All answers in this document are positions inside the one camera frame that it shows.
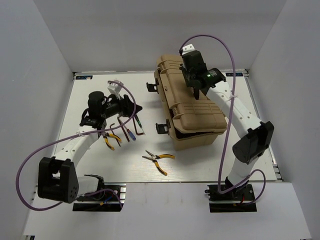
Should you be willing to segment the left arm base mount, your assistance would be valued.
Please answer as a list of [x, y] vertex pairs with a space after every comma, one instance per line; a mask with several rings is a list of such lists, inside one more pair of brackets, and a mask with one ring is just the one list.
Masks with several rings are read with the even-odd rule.
[[120, 212], [125, 204], [126, 183], [104, 185], [104, 191], [95, 195], [81, 195], [74, 202], [73, 212]]

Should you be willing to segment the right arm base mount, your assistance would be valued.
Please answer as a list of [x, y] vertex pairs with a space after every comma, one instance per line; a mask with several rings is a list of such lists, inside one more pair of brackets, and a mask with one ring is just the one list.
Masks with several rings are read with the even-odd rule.
[[257, 212], [254, 190], [251, 184], [239, 191], [230, 191], [226, 194], [218, 192], [218, 185], [207, 186], [204, 194], [208, 197], [211, 213], [253, 213]]

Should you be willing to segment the tan plastic toolbox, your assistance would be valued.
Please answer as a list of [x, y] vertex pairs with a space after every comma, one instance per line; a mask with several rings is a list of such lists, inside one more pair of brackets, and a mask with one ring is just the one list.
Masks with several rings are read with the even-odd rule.
[[203, 93], [194, 98], [180, 70], [182, 57], [160, 56], [154, 71], [155, 83], [146, 85], [158, 93], [165, 115], [164, 124], [156, 124], [158, 134], [167, 134], [176, 151], [211, 145], [227, 130], [226, 117], [220, 108]]

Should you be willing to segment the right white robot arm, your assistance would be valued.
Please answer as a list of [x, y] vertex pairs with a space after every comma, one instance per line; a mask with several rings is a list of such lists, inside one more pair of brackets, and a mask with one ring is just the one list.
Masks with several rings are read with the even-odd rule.
[[193, 89], [195, 99], [203, 93], [213, 101], [228, 118], [227, 128], [234, 127], [239, 136], [239, 141], [232, 146], [235, 160], [225, 178], [224, 189], [218, 189], [221, 195], [236, 200], [243, 195], [254, 164], [269, 148], [274, 125], [254, 116], [235, 95], [235, 88], [222, 72], [217, 68], [208, 69], [202, 54], [192, 45], [184, 46], [179, 53], [180, 70], [186, 86]]

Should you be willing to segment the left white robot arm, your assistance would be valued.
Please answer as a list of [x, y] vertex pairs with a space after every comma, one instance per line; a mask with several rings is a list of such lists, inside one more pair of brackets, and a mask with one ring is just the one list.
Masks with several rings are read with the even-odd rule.
[[52, 157], [44, 157], [38, 167], [37, 194], [42, 199], [72, 203], [78, 196], [90, 194], [99, 200], [105, 196], [104, 179], [95, 174], [78, 176], [76, 167], [85, 153], [104, 133], [107, 119], [115, 115], [131, 117], [143, 108], [128, 95], [105, 96], [101, 91], [89, 94], [88, 107], [83, 111], [78, 133]]

